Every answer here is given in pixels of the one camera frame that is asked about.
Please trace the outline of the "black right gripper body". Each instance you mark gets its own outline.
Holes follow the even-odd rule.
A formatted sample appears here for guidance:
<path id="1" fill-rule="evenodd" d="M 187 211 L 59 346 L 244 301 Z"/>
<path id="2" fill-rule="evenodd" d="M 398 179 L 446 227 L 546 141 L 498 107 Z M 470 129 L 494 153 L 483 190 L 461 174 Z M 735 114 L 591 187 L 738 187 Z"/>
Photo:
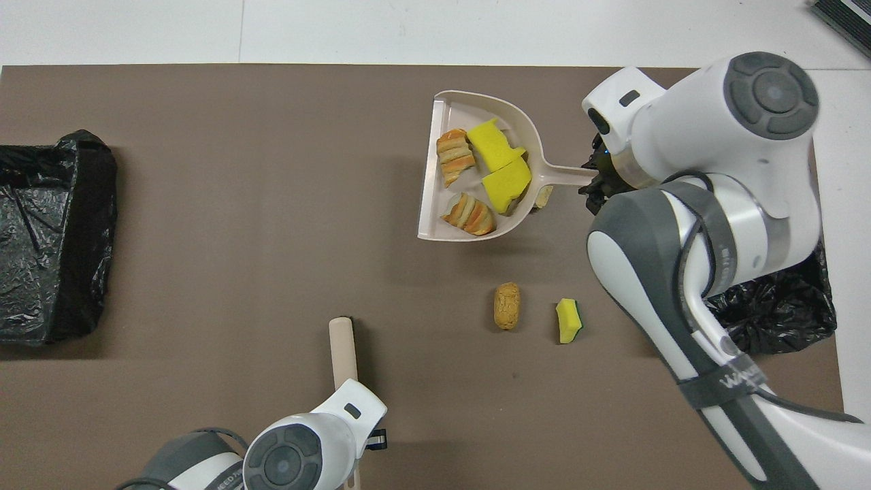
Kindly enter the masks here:
<path id="1" fill-rule="evenodd" d="M 593 139 L 593 165 L 598 172 L 596 192 L 603 199 L 623 192 L 623 179 L 614 168 L 612 155 L 600 135 Z"/>

